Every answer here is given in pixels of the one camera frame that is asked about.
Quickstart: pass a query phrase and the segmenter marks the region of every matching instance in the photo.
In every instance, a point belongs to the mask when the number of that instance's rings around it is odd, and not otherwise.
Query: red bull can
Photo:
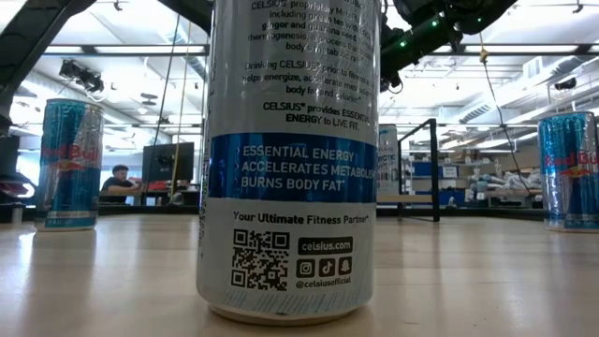
[[[91,229],[97,218],[103,111],[97,105],[50,99],[39,157],[38,230]]]
[[[554,230],[599,230],[597,128],[591,112],[539,121],[545,222]]]

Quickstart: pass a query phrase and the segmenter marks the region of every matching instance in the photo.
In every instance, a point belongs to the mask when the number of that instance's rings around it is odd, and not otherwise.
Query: man
[[[143,185],[138,184],[134,185],[133,183],[127,180],[127,173],[129,172],[129,168],[125,165],[117,165],[112,168],[112,177],[108,178],[104,184],[102,185],[102,191],[109,192],[133,192],[139,191]],[[102,197],[102,202],[114,202],[114,203],[124,203],[127,200],[127,196],[111,196],[111,197]]]

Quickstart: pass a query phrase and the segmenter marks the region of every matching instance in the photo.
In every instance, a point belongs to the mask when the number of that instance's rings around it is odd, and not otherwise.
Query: instagram logo
[[[313,259],[300,259],[298,260],[298,267],[296,270],[296,276],[298,278],[310,278],[314,277],[316,269],[316,261]]]

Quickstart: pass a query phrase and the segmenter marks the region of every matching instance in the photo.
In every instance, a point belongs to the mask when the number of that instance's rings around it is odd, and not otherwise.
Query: celsius can
[[[599,230],[597,128],[591,112],[539,122],[543,204],[548,229]]]
[[[102,109],[50,99],[39,158],[38,230],[91,229],[97,218],[102,168]]]
[[[400,194],[400,168],[397,126],[379,125],[377,196],[393,197]]]
[[[373,294],[378,0],[215,2],[197,289],[250,323]]]

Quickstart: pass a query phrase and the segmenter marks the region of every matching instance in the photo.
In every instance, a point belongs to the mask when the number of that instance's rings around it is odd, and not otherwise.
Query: social media icon
[[[340,257],[339,258],[339,275],[348,275],[352,273],[352,257]]]
[[[334,258],[321,258],[318,261],[318,276],[329,277],[335,276],[335,259]]]
[[[298,278],[310,278],[316,274],[316,261],[313,259],[299,259],[296,269]]]

